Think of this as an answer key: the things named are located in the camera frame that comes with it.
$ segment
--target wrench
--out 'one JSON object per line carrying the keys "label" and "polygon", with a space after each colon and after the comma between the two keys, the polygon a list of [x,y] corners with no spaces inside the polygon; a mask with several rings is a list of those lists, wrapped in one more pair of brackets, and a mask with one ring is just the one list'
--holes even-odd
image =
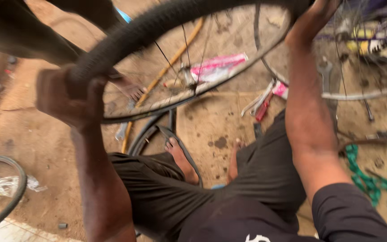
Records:
{"label": "wrench", "polygon": [[261,96],[259,101],[255,104],[252,110],[250,110],[250,115],[255,116],[258,109],[261,107],[262,103],[265,101],[267,96],[273,91],[274,85],[276,84],[277,80],[273,79],[271,80],[270,84],[268,85],[267,89],[264,91],[264,94]]}
{"label": "wrench", "polygon": [[323,92],[329,93],[329,77],[331,75],[332,71],[332,63],[328,60],[325,60],[325,67],[322,67],[320,65],[317,65],[317,72],[322,75],[323,78]]}

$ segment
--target hand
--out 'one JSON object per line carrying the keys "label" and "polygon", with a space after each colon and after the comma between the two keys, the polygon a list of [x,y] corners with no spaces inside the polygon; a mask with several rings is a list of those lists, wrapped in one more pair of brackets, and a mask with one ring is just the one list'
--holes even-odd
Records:
{"label": "hand", "polygon": [[289,47],[310,47],[319,31],[334,15],[341,0],[316,0],[295,22],[285,38]]}
{"label": "hand", "polygon": [[37,108],[80,133],[99,128],[104,115],[102,95],[108,78],[99,76],[90,81],[86,95],[80,95],[87,96],[85,100],[73,99],[67,92],[67,75],[71,68],[72,65],[59,70],[40,71],[37,78]]}

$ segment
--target black shorts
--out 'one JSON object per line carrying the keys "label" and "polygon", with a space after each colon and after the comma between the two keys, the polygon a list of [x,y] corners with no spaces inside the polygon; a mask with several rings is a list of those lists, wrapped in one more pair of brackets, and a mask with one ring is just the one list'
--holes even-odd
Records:
{"label": "black shorts", "polygon": [[131,197],[135,229],[156,241],[176,241],[184,221],[196,209],[233,196],[262,202],[298,229],[296,212],[306,194],[292,163],[284,111],[264,136],[237,153],[239,175],[221,189],[186,183],[169,153],[139,157],[112,153],[109,157]]}

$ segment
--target toe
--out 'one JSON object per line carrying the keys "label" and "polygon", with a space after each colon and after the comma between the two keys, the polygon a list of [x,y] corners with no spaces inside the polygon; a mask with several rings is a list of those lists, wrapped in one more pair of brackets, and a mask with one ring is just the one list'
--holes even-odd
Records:
{"label": "toe", "polygon": [[173,147],[177,147],[178,146],[178,142],[177,142],[177,140],[174,137],[169,138],[169,142],[171,143],[171,145]]}

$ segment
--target bicycle tire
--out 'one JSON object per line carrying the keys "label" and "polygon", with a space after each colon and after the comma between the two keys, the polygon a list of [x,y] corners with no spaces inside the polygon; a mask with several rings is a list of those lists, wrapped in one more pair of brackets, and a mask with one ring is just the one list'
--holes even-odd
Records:
{"label": "bicycle tire", "polygon": [[[263,3],[269,5],[278,5],[286,8],[290,13],[290,24],[300,14],[307,10],[310,0],[171,0],[161,5],[158,5],[138,18],[134,19],[130,24],[118,26],[107,36],[103,41],[98,43],[89,53],[81,56],[70,73],[70,80],[77,83],[79,88],[85,88],[88,84],[85,80],[91,80],[97,74],[106,73],[117,62],[135,52],[142,47],[146,47],[153,43],[156,39],[162,36],[167,31],[190,22],[199,17],[212,14],[221,10],[247,5]],[[283,30],[283,35],[277,40],[279,43],[286,35],[290,25]],[[263,53],[267,53],[277,45],[269,44],[264,47]],[[182,99],[173,100],[162,106],[153,108],[143,108],[137,112],[133,109],[126,115],[114,118],[105,118],[103,123],[120,123],[132,121],[139,118],[155,115],[160,112],[168,111],[168,107],[177,107],[178,105],[191,100],[193,97],[206,93],[207,91],[223,84],[224,82],[235,77],[247,68],[239,68],[238,73],[232,73],[227,80],[223,80],[216,85],[208,86],[204,90],[197,91],[192,96],[186,95]]]}
{"label": "bicycle tire", "polygon": [[11,202],[4,208],[2,212],[0,212],[0,223],[13,211],[13,209],[17,206],[20,199],[22,199],[23,194],[26,190],[27,178],[26,173],[22,169],[22,167],[13,159],[10,159],[5,156],[0,156],[0,162],[4,162],[12,167],[14,167],[19,174],[19,187],[17,188],[16,194],[13,196]]}

